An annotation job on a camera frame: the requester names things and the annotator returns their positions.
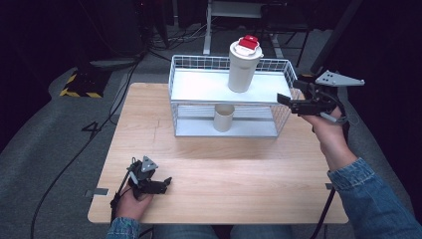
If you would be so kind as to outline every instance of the white cup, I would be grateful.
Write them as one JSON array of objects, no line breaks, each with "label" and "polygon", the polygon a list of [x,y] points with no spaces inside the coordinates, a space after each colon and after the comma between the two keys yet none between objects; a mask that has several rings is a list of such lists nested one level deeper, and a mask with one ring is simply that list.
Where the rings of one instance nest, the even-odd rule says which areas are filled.
[{"label": "white cup", "polygon": [[260,59],[264,57],[261,47],[245,51],[239,41],[230,45],[229,89],[235,93],[247,92]]},{"label": "white cup", "polygon": [[214,128],[218,131],[224,132],[230,129],[233,121],[233,114],[235,107],[227,104],[215,105],[214,111]]}]

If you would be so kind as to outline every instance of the dark background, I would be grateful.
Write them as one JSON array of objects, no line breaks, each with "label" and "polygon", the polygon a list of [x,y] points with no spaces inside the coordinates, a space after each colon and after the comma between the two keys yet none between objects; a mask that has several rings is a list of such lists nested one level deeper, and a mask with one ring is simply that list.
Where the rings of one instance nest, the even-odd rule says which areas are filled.
[{"label": "dark background", "polygon": [[[115,1],[84,0],[85,10],[78,1],[55,2],[1,2],[0,151],[26,120],[50,100],[48,87],[57,76],[87,61],[116,57],[97,31],[114,48],[130,55],[145,44],[151,23],[160,20],[148,15],[151,12],[133,11],[132,3],[136,1],[121,1],[124,4],[119,5],[122,9],[118,11],[128,14],[111,11],[115,9]],[[157,2],[169,4],[169,1]],[[343,9],[349,1],[340,4],[337,1],[339,5],[334,2],[325,1],[321,9],[330,6]],[[179,0],[178,7],[182,27],[205,19],[203,14],[190,13],[205,13],[202,9],[206,9],[206,1],[189,5],[189,1]],[[167,18],[161,20],[169,24],[171,11],[168,7],[164,10]],[[419,1],[362,1],[323,63],[327,69],[366,81],[363,88],[349,89],[349,100],[404,184],[419,222],[422,221],[420,12]],[[338,14],[324,16],[315,19],[320,28],[333,27],[333,21],[327,18],[339,17]],[[91,21],[102,27],[95,29]],[[124,22],[125,28],[114,28],[115,21]]]},{"label": "dark background", "polygon": [[420,1],[362,1],[324,66],[364,79],[348,89],[422,222]]}]

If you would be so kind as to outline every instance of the wire basket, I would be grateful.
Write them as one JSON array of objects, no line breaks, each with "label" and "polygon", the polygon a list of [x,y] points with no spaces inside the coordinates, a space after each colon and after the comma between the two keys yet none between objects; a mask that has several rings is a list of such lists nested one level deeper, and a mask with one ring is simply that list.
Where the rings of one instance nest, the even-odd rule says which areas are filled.
[{"label": "wire basket", "polygon": [[[228,88],[229,69],[230,59],[225,57],[173,56],[168,92],[175,136],[280,135],[291,111],[277,102],[277,93],[293,100],[300,96],[293,88],[297,77],[292,64],[282,59],[261,59],[252,90],[242,94]],[[216,104],[235,107],[232,126],[225,132],[213,127]]]}]

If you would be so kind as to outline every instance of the jacket sleeve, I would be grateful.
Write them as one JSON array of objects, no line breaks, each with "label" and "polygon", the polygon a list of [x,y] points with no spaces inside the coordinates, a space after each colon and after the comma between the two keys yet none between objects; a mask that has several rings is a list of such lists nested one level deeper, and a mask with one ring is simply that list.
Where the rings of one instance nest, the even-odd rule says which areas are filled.
[{"label": "jacket sleeve", "polygon": [[356,238],[422,238],[421,225],[362,158],[328,177]]},{"label": "jacket sleeve", "polygon": [[140,224],[138,221],[117,217],[108,230],[106,239],[137,239],[140,234]]}]

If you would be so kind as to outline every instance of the jeans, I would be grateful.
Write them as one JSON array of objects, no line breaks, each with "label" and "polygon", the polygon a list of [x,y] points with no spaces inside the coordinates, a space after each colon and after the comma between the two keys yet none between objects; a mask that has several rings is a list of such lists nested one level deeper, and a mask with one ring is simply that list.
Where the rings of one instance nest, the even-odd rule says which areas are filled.
[{"label": "jeans", "polygon": [[[209,225],[154,225],[153,239],[218,239]],[[290,226],[235,225],[231,239],[292,239]]]}]

